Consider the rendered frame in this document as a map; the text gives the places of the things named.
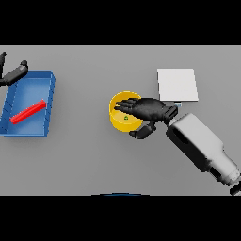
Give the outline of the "dark right robot hand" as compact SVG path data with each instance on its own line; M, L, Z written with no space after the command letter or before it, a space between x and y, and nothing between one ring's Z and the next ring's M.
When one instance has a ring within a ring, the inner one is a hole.
M168 125L178 114L176 105L167 106L154 98L129 98L116 102L114 109L148 122L141 129L129 132L129 135L136 139L145 139L156 130L155 124L157 122Z

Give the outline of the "dark left robot hand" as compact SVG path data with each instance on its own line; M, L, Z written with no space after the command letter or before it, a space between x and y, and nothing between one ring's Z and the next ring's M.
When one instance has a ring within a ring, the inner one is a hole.
M0 54L0 87L2 86L11 86L21 78L27 75L28 73L28 64L26 60L23 60L20 63L20 66L12 70L11 72L3 75L3 67L5 64L5 58L7 53L3 52Z

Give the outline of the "yellow bowl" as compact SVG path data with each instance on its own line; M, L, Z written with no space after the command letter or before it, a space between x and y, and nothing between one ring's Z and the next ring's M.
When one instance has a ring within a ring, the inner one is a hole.
M121 102L122 100L127 100L129 98L140 99L140 96L132 91L123 91L114 95L109 102L109 120L111 121L113 127L121 132L134 131L142 124L142 120L114 109L116 102Z

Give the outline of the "pale square measuring scale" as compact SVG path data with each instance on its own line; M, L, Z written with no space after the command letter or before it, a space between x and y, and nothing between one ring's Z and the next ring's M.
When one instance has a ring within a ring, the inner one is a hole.
M197 102L199 100L193 69L158 69L159 99L164 102Z

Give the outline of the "red beaker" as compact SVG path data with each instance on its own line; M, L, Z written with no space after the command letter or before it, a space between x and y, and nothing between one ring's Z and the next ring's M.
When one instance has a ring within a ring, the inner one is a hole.
M9 121L12 124L17 124L20 121L25 120L26 118L36 114L37 112L41 111L42 109L44 109L46 107L46 102L44 100L40 100L37 103L29 106L28 108L26 108L25 110L17 113L16 115L12 116L9 118Z

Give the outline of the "blue tray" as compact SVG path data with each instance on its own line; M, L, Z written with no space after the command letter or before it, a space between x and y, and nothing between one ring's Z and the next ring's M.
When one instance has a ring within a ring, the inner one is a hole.
M52 71L29 71L7 89L0 115L0 136L47 137L56 79ZM46 107L30 117L13 124L10 118L43 100Z

